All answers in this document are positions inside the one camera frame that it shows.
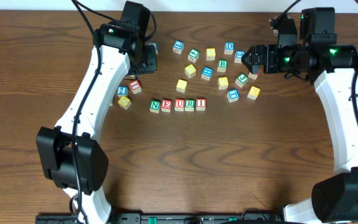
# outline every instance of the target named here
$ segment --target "wooden table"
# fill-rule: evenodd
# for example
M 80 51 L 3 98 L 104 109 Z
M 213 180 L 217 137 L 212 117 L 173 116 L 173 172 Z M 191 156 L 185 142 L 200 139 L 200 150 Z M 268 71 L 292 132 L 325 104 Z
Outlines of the wooden table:
M 120 12 L 106 12 L 119 18 Z M 106 22 L 88 14 L 95 28 Z M 240 72 L 226 41 L 236 49 L 274 44 L 268 19 L 277 13 L 156 12 L 158 71 L 142 75 L 142 93 L 132 106 L 108 111 L 101 146 L 109 157 L 103 187 L 117 208 L 145 213 L 240 213 L 275 210 L 311 195 L 315 183 L 333 174 L 333 147 L 314 86 L 283 74 L 262 74 L 228 103 L 217 78 Z M 298 14 L 293 15 L 299 24 Z M 339 43 L 358 49 L 358 15 L 336 16 Z M 176 39 L 182 55 L 172 52 Z M 200 78 L 205 49 L 229 60 L 225 74 Z M 191 48 L 201 52 L 196 77 L 185 94 Z M 91 36 L 80 15 L 66 11 L 0 11 L 0 223 L 33 223 L 40 213 L 67 213 L 69 198 L 45 179 L 35 145 L 41 126 L 52 128 L 67 109 L 90 62 Z M 262 92 L 246 97 L 252 84 Z M 205 97 L 205 112 L 155 114 L 151 99 Z

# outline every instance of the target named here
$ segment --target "table surface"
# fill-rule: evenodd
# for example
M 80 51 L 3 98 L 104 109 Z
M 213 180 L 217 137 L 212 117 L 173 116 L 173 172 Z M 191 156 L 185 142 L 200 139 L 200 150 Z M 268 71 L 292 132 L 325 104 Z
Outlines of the table surface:
M 119 18 L 120 12 L 106 12 Z M 88 14 L 94 27 L 106 22 Z M 234 84 L 243 64 L 224 55 L 274 44 L 268 19 L 276 13 L 156 12 L 158 70 L 140 76 L 132 105 L 110 107 L 101 138 L 109 157 L 103 187 L 121 210 L 144 213 L 240 213 L 249 207 L 276 210 L 311 195 L 333 175 L 333 146 L 314 86 L 283 74 L 261 74 Z M 294 14 L 299 24 L 299 14 Z M 339 43 L 358 49 L 358 15 L 338 14 Z M 176 39 L 184 52 L 172 52 Z M 215 61 L 205 49 L 215 47 Z M 198 49 L 197 76 L 187 79 L 187 53 Z M 40 213 L 67 213 L 69 198 L 42 172 L 35 136 L 52 128 L 72 101 L 90 62 L 92 41 L 80 15 L 67 11 L 0 11 L 0 223 L 33 223 Z M 229 60 L 226 73 L 200 78 L 204 66 Z M 228 103 L 217 79 L 229 78 L 239 101 Z M 175 87 L 189 81 L 186 93 Z M 251 85 L 262 89 L 248 99 Z M 151 99 L 207 99 L 205 112 L 151 113 Z

